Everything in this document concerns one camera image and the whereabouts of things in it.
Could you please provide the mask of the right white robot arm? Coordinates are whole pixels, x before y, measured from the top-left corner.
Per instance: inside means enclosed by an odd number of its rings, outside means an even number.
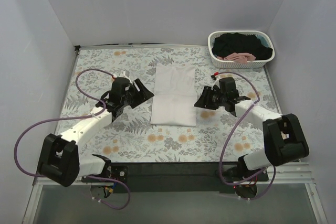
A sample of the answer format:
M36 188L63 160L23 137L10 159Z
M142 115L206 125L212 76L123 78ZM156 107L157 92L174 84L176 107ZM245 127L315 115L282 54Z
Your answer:
M242 180L251 180L263 168L290 163L310 153L296 115L271 112L240 95L232 77L218 79L212 87L205 86L194 105L209 110L223 107L234 117L262 130L263 148L241 156L236 167L231 168Z

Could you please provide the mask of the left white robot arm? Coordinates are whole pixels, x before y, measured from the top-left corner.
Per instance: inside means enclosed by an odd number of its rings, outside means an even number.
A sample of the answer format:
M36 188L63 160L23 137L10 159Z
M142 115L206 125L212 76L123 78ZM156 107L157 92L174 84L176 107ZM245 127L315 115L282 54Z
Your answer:
M105 92L87 119L82 119L59 135L45 137L37 165L39 174L68 187L77 178L94 176L100 182L112 178L112 162L99 154L81 158L81 149L104 127L112 124L126 106L136 108L152 98L139 79L117 77L111 89Z

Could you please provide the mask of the white t shirt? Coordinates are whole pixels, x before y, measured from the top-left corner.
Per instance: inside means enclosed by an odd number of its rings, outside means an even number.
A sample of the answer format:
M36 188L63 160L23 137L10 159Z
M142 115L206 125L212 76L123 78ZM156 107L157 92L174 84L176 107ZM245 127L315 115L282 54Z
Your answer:
M196 100L193 65L156 65L152 125L195 127Z

